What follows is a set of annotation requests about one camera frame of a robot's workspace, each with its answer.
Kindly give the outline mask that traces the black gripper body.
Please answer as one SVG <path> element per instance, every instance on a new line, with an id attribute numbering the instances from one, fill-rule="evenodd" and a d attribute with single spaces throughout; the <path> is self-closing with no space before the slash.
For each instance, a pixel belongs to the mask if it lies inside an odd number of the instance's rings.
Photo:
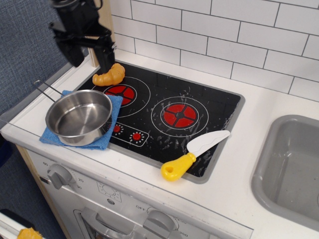
<path id="1" fill-rule="evenodd" d="M 114 49 L 111 30 L 99 23 L 98 10 L 92 0 L 51 0 L 59 21 L 49 24 L 61 50 L 76 47 Z"/>

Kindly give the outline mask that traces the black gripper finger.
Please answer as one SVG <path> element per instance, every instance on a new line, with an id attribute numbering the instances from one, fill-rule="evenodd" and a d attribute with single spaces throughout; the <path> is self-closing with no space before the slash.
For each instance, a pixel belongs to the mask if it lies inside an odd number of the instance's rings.
<path id="1" fill-rule="evenodd" d="M 97 57 L 101 72 L 107 73 L 115 64 L 115 53 L 111 47 L 95 46 L 94 52 Z"/>
<path id="2" fill-rule="evenodd" d="M 56 40 L 56 44 L 65 58 L 74 67 L 79 67 L 84 61 L 84 54 L 80 46 L 72 45 L 63 41 Z"/>

